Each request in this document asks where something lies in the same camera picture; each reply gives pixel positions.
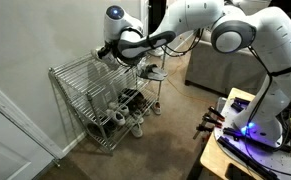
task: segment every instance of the gray couch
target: gray couch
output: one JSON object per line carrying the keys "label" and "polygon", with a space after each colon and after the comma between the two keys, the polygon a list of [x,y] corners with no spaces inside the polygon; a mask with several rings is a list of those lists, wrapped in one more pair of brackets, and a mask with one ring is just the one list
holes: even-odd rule
{"label": "gray couch", "polygon": [[246,49],[233,54],[221,54],[205,36],[192,50],[185,76],[185,85],[199,85],[221,94],[229,94],[233,87],[256,94],[266,72],[255,57]]}

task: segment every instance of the wooden table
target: wooden table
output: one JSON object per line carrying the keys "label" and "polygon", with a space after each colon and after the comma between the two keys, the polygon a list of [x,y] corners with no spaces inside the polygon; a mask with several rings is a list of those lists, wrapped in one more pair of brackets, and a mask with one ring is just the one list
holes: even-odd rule
{"label": "wooden table", "polygon": [[[239,89],[233,88],[228,96],[228,100],[226,101],[225,106],[229,105],[229,100],[235,97],[239,97],[246,100],[252,100],[254,95],[241,91]],[[246,166],[241,165],[236,162],[234,159],[229,157],[227,154],[223,152],[223,150],[219,147],[217,143],[214,133],[211,134],[206,147],[203,151],[203,154],[200,158],[201,165],[208,169],[210,172],[213,172],[215,175],[220,177],[221,179],[228,179],[225,177],[227,167],[231,163],[246,172],[247,174],[252,173],[255,179],[262,179],[258,174],[255,174],[252,171],[248,171]]]}

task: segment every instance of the floor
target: floor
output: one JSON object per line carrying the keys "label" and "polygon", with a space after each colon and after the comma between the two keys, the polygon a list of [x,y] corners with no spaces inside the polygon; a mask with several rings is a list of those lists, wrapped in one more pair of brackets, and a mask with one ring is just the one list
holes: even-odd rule
{"label": "floor", "polygon": [[[219,97],[184,85],[189,58],[190,53],[167,60],[165,70],[169,76],[162,83],[160,97],[162,114],[157,116],[152,112],[145,117],[142,138],[136,139],[128,134],[112,157],[104,155],[92,139],[85,138],[65,161],[61,160],[66,167],[54,167],[40,179],[186,179],[200,152],[199,140],[193,140],[195,127]],[[151,61],[162,62],[159,58]],[[151,82],[149,88],[155,90],[158,83]]]}

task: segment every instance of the white door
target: white door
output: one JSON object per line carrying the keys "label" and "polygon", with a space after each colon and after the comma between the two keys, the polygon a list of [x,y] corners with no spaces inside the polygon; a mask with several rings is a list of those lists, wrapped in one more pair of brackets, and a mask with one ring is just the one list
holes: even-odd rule
{"label": "white door", "polygon": [[32,179],[53,157],[0,114],[0,180]]}
{"label": "white door", "polygon": [[148,34],[148,8],[149,0],[141,0],[141,21],[144,25],[144,35]]}

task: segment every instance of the metal wire rack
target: metal wire rack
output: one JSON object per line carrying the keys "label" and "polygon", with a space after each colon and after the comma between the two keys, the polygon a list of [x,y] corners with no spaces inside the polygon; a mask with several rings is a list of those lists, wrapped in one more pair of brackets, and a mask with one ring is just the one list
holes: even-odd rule
{"label": "metal wire rack", "polygon": [[[111,120],[106,114],[108,103],[115,102],[119,104],[120,109],[141,93],[146,101],[139,108],[144,113],[158,98],[157,93],[145,88],[149,81],[138,78],[134,68],[120,66],[117,70],[110,70],[90,54],[50,68],[49,76],[87,134],[111,154],[124,136],[138,123],[138,119],[128,116],[124,126],[117,127],[110,135],[106,134],[103,126]],[[89,123],[96,125],[101,135],[89,131],[87,128]]]}

